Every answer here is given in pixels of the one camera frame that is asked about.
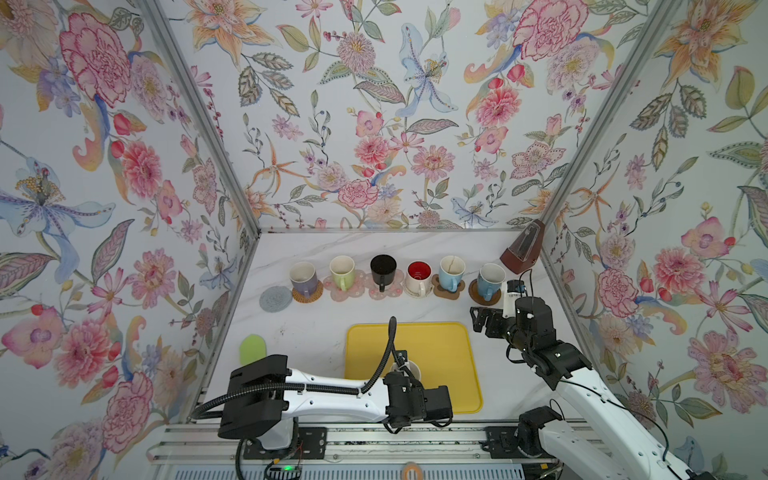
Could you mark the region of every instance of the light blue mug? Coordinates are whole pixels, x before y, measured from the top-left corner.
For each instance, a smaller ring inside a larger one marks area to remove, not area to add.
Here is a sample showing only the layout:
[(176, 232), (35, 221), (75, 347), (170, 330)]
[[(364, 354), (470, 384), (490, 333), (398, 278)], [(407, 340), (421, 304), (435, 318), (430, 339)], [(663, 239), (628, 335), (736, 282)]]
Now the light blue mug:
[(486, 263), (478, 274), (478, 293), (490, 302), (493, 294), (502, 288), (507, 273), (495, 263)]
[(464, 260), (456, 255), (448, 255), (440, 260), (440, 286), (444, 290), (454, 293), (462, 281), (464, 270), (466, 269)]

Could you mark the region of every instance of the floral wallpaper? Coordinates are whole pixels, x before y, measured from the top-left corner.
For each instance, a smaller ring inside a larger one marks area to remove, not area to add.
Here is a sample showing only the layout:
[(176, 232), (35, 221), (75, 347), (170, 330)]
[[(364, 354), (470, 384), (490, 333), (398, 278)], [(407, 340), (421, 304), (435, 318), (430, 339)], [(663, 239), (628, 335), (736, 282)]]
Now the floral wallpaper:
[(767, 15), (683, 3), (545, 241), (611, 389), (720, 480), (768, 476)]
[(268, 231), (524, 226), (653, 6), (163, 3)]
[(0, 477), (142, 478), (251, 237), (132, 0), (0, 0), (0, 71)]

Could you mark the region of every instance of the yellow tray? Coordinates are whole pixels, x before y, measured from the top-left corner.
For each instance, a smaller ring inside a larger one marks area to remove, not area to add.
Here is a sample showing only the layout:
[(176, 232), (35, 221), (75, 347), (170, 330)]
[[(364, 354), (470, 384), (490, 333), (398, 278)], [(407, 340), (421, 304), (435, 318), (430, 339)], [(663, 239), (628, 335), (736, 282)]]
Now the yellow tray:
[[(381, 362), (387, 338), (386, 323), (350, 328), (346, 334), (344, 377), (370, 378)], [(408, 350), (409, 360), (421, 369), (425, 388), (448, 386), (454, 413), (477, 413), (482, 409), (469, 335), (461, 323), (400, 323), (395, 347)], [(391, 365), (392, 357), (382, 377)]]

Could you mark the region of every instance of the brown coaster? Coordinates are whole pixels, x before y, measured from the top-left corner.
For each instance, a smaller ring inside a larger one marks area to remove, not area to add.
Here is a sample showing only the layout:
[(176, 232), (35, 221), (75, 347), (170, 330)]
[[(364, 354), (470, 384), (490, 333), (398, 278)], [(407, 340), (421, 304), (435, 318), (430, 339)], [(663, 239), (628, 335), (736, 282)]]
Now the brown coaster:
[(322, 282), (317, 283), (317, 290), (315, 290), (315, 293), (313, 293), (310, 298), (306, 298), (304, 295), (297, 292), (295, 288), (293, 289), (293, 299), (299, 303), (312, 303), (315, 300), (319, 299), (322, 295), (323, 295)]
[(435, 293), (436, 296), (439, 296), (440, 298), (447, 298), (448, 300), (456, 300), (458, 298), (458, 295), (464, 291), (464, 287), (465, 287), (464, 280), (462, 280), (461, 282), (458, 283), (458, 286), (456, 287), (455, 292), (446, 290), (440, 286), (439, 275), (432, 276), (432, 285), (435, 287), (432, 291)]
[(483, 295), (480, 295), (480, 293), (478, 293), (478, 281), (477, 279), (474, 279), (472, 283), (469, 284), (469, 296), (475, 301), (475, 303), (479, 303), (480, 305), (483, 305), (483, 306), (491, 306), (491, 305), (495, 305), (496, 302), (498, 302), (498, 299), (502, 297), (502, 291), (496, 290), (496, 293), (494, 293), (493, 296), (491, 297), (491, 301), (486, 302)]

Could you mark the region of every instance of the pink flower coaster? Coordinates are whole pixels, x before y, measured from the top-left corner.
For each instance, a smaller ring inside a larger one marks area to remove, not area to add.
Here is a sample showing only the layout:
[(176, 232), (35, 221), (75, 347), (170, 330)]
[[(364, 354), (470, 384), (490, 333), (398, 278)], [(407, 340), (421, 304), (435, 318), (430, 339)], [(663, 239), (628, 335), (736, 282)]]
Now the pink flower coaster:
[(346, 292), (342, 291), (333, 281), (333, 275), (326, 277), (323, 280), (323, 287), (331, 294), (331, 298), (334, 302), (343, 302), (344, 300), (352, 297), (357, 298), (366, 291), (365, 287), (366, 274), (362, 270), (355, 270), (355, 283), (352, 288), (349, 288)]
[(402, 270), (397, 269), (395, 271), (395, 279), (384, 287), (383, 292), (379, 292), (379, 285), (373, 281), (373, 275), (366, 273), (366, 288), (368, 289), (368, 295), (374, 300), (381, 300), (387, 296), (397, 297), (402, 295), (402, 281), (406, 278), (406, 275)]

